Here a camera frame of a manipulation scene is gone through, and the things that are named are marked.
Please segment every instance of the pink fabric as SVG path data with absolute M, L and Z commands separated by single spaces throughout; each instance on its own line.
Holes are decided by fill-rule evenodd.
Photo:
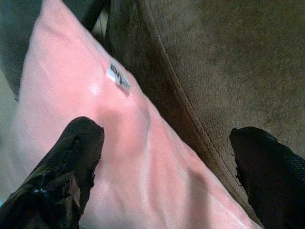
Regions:
M 72 119 L 87 116 L 104 127 L 105 142 L 82 226 L 260 228 L 61 0 L 43 1 L 30 41 L 20 104 L 1 159 L 5 197 Z M 130 82 L 129 94 L 106 75 L 111 61 Z

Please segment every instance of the pink pillow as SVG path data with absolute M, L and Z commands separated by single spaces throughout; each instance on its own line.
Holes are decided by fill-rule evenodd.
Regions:
M 44 0 L 1 159 L 3 198 L 18 188 L 78 116 L 105 130 L 82 226 L 260 228 L 63 2 Z

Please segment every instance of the fabric label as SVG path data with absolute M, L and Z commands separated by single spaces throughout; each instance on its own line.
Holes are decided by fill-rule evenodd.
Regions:
M 122 88 L 125 92 L 129 93 L 130 83 L 127 78 L 123 75 L 120 68 L 113 62 L 110 62 L 110 66 L 107 69 L 108 77 L 110 77 L 115 83 Z

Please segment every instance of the pillow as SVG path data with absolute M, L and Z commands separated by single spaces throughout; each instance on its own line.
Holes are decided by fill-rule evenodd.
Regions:
M 42 3 L 19 102 L 1 159 L 3 199 L 86 116 L 105 140 L 83 227 L 260 228 L 61 0 Z

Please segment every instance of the couch seam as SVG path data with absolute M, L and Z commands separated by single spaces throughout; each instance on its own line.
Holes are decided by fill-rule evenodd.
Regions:
M 148 0 L 145 0 L 144 2 L 146 3 L 146 5 L 147 5 L 147 7 L 148 7 L 148 9 L 149 9 L 149 14 L 150 14 L 150 16 L 151 16 L 151 18 L 152 18 L 153 27 L 154 27 L 154 30 L 156 31 L 157 36 L 158 36 L 158 40 L 159 40 L 159 42 L 160 42 L 160 45 L 161 45 L 161 48 L 162 48 L 162 52 L 164 52 L 165 57 L 166 57 L 167 61 L 169 62 L 170 69 L 171 69 L 172 72 L 173 72 L 173 76 L 174 76 L 175 79 L 174 79 L 173 77 L 171 77 L 172 85 L 173 85 L 175 91 L 177 92 L 180 101 L 183 101 L 183 99 L 182 99 L 182 97 L 181 97 L 181 95 L 180 95 L 178 89 L 177 89 L 177 88 L 175 87 L 175 85 L 174 85 L 174 81 L 176 81 L 176 82 L 178 83 L 179 87 L 180 87 L 181 90 L 182 90 L 182 93 L 184 94 L 184 96 L 185 96 L 185 98 L 186 98 L 185 100 L 186 100 L 186 102 L 188 103 L 187 105 L 186 105 L 185 103 L 183 103 L 183 107 L 186 109 L 186 111 L 187 111 L 189 117 L 191 118 L 192 122 L 195 124 L 196 130 L 197 130 L 197 132 L 199 133 L 199 135 L 202 136 L 202 134 L 201 134 L 201 132 L 200 132 L 200 128 L 201 128 L 201 129 L 203 130 L 203 132 L 206 134 L 206 136 L 207 136 L 207 138 L 208 138 L 208 141 L 212 144 L 212 146 L 213 146 L 212 150 L 214 150 L 214 151 L 217 153 L 217 156 L 219 157 L 220 161 L 223 163 L 225 169 L 229 172 L 229 174 L 230 174 L 231 177 L 233 178 L 235 184 L 237 184 L 238 186 L 240 186 L 240 184 L 235 180 L 233 174 L 232 174 L 232 173 L 230 172 L 230 170 L 228 169 L 228 167 L 227 167 L 227 165 L 225 164 L 225 162 L 223 161 L 223 159 L 220 157 L 218 150 L 216 149 L 214 143 L 213 143 L 212 140 L 210 139 L 210 137 L 209 137 L 207 131 L 206 131 L 205 128 L 203 127 L 203 125 L 202 125 L 202 123 L 200 122 L 200 120 L 199 120 L 199 118 L 198 118 L 196 112 L 194 111 L 194 109 L 193 109 L 193 107 L 192 107 L 192 103 L 191 103 L 191 101 L 189 100 L 189 97 L 187 96 L 187 94 L 186 94 L 184 88 L 182 87 L 179 78 L 177 77 L 176 71 L 175 71 L 175 69 L 174 69 L 174 67 L 173 67 L 173 65 L 172 65 L 172 63 L 171 63 L 171 61 L 170 61 L 169 55 L 168 55 L 168 53 L 167 53 L 167 51 L 166 51 L 166 48 L 165 48 L 165 46 L 164 46 L 164 44 L 163 44 L 163 41 L 162 41 L 162 39 L 161 39 L 161 35 L 160 35 L 160 33 L 159 33 L 157 24 L 156 24 L 155 19 L 154 19 L 154 16 L 153 16 L 153 12 L 152 12 L 151 5 L 150 5 L 150 3 L 149 3 Z

